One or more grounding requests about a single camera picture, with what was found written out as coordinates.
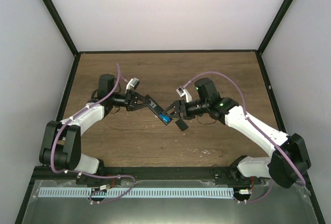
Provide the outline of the black remote control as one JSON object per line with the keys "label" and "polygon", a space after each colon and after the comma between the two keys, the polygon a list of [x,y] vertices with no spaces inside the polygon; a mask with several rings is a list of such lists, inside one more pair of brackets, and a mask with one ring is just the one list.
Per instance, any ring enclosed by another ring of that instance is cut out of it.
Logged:
{"label": "black remote control", "polygon": [[149,98],[151,100],[150,105],[148,106],[148,108],[156,115],[156,117],[161,120],[166,126],[170,123],[166,123],[164,122],[161,117],[159,116],[159,114],[161,114],[161,112],[163,111],[163,108],[156,102],[156,100],[154,100],[150,95]]}

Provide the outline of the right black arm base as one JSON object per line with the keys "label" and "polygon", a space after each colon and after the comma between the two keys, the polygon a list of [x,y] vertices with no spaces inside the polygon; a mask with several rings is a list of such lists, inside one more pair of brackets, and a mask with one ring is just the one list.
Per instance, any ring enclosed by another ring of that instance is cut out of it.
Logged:
{"label": "right black arm base", "polygon": [[243,176],[242,173],[237,168],[239,164],[239,159],[232,162],[229,166],[220,166],[220,165],[212,165],[215,167],[215,178],[222,179],[226,182],[231,182],[232,184],[258,184],[261,185],[262,181],[256,177],[246,177]]}

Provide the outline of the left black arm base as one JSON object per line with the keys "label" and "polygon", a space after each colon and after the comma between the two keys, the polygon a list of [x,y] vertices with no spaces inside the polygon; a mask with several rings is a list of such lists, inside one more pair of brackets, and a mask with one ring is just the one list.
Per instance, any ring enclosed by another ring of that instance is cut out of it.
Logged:
{"label": "left black arm base", "polygon": [[[118,170],[114,170],[113,167],[103,167],[99,169],[96,173],[97,176],[115,176],[115,172],[119,172]],[[120,178],[96,178],[92,176],[82,175],[80,178],[76,179],[77,185],[87,185],[87,186],[100,186],[100,185],[119,185],[121,183]]]}

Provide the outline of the black battery cover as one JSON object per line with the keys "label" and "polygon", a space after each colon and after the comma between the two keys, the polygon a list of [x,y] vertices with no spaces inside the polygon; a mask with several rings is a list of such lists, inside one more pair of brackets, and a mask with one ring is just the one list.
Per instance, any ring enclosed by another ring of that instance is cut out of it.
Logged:
{"label": "black battery cover", "polygon": [[177,120],[175,123],[181,131],[185,131],[189,128],[188,125],[182,119]]}

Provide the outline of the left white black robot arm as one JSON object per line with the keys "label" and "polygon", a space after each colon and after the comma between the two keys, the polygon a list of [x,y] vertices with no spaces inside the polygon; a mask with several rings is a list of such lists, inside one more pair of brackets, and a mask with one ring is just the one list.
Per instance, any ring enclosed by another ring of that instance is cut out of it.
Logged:
{"label": "left white black robot arm", "polygon": [[114,107],[125,108],[127,111],[146,107],[146,99],[135,92],[138,85],[139,80],[132,78],[122,93],[119,80],[114,75],[101,75],[98,88],[93,91],[91,99],[82,110],[61,121],[47,123],[39,153],[40,163],[50,166],[56,173],[87,173],[87,178],[93,184],[101,184],[106,178],[102,161],[82,153],[81,136],[104,119]]}

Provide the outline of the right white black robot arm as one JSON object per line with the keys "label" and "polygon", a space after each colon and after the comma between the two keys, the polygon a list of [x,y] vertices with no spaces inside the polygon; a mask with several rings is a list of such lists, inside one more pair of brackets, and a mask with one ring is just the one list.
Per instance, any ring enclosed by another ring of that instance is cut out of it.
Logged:
{"label": "right white black robot arm", "polygon": [[210,118],[233,128],[257,144],[266,157],[244,156],[230,170],[230,179],[242,184],[248,177],[270,178],[283,188],[293,184],[306,185],[304,174],[311,167],[304,139],[294,133],[279,131],[253,115],[243,104],[229,97],[221,97],[210,78],[195,82],[198,99],[192,100],[184,87],[177,93],[181,100],[174,101],[163,112],[163,116],[179,120],[191,120],[207,114]]}

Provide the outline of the blue battery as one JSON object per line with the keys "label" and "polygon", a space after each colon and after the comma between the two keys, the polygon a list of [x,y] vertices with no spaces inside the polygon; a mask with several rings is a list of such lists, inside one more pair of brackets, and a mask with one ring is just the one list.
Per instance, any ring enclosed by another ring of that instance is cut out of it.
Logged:
{"label": "blue battery", "polygon": [[162,119],[164,122],[166,122],[166,123],[168,123],[168,122],[171,121],[171,118],[168,117],[168,116],[165,116],[165,115],[163,115],[163,114],[159,114],[159,116],[160,116],[161,119]]}

